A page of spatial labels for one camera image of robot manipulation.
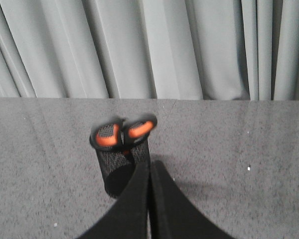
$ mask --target gray curtain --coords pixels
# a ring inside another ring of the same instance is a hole
[[[0,0],[0,97],[299,100],[299,0]]]

